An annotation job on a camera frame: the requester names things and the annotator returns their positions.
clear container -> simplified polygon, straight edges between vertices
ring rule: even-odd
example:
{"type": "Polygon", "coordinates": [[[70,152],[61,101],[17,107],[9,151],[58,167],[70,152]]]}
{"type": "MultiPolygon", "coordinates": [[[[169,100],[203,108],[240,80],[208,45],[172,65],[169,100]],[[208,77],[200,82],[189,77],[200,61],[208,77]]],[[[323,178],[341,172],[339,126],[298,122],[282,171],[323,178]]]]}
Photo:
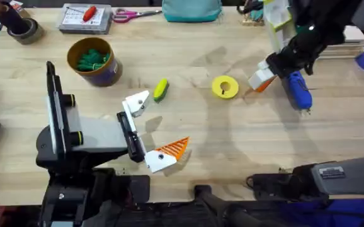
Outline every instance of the clear container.
{"type": "Polygon", "coordinates": [[[63,33],[106,35],[111,27],[111,22],[112,8],[108,4],[65,3],[60,12],[57,28],[63,33]],[[92,6],[97,8],[95,15],[89,21],[83,21],[84,13],[82,12],[92,6]]]}

white paper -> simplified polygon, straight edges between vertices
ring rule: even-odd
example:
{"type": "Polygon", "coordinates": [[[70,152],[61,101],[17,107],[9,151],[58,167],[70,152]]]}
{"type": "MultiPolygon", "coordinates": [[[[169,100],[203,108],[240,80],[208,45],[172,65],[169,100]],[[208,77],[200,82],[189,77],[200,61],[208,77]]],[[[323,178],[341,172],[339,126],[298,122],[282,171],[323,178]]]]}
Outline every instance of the white paper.
{"type": "MultiPolygon", "coordinates": [[[[78,11],[85,12],[89,8],[88,7],[72,7],[72,9],[76,9],[78,11]]],[[[67,9],[63,22],[63,25],[100,25],[102,16],[104,15],[105,8],[96,9],[95,15],[87,22],[82,20],[84,13],[80,13],[71,9],[67,9]]]]}

yellow ring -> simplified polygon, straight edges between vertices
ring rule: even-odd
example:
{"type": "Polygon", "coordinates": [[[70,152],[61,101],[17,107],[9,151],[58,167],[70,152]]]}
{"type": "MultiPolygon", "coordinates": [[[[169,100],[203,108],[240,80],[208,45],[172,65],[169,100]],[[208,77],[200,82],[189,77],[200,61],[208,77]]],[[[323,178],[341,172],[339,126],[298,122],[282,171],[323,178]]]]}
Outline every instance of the yellow ring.
{"type": "Polygon", "coordinates": [[[220,98],[233,98],[238,94],[238,82],[230,76],[219,76],[213,80],[212,90],[220,98]],[[221,84],[227,83],[228,89],[223,90],[221,84]]]}

small yellow-green toy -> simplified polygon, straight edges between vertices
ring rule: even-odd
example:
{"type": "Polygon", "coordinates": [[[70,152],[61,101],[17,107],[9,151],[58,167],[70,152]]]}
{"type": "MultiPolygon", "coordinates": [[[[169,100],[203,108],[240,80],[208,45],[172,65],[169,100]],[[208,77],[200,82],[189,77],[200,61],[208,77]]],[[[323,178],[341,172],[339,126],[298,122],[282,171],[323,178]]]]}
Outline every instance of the small yellow-green toy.
{"type": "Polygon", "coordinates": [[[165,97],[168,87],[169,87],[169,83],[168,83],[167,79],[160,80],[160,82],[157,84],[157,86],[154,90],[154,94],[153,94],[154,101],[156,103],[159,103],[165,97]]]}

green and yellow object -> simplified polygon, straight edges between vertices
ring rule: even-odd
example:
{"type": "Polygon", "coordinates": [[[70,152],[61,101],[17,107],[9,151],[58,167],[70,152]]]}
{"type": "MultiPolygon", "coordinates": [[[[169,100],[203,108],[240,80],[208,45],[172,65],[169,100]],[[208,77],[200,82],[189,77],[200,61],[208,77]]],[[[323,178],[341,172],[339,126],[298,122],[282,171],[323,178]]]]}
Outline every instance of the green and yellow object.
{"type": "Polygon", "coordinates": [[[94,71],[102,67],[110,58],[110,54],[101,55],[96,49],[89,49],[77,63],[77,69],[83,72],[94,71]]]}
{"type": "Polygon", "coordinates": [[[169,83],[167,79],[162,79],[160,80],[160,82],[157,84],[156,89],[154,90],[154,101],[159,103],[166,95],[167,90],[169,87],[169,83]]]}

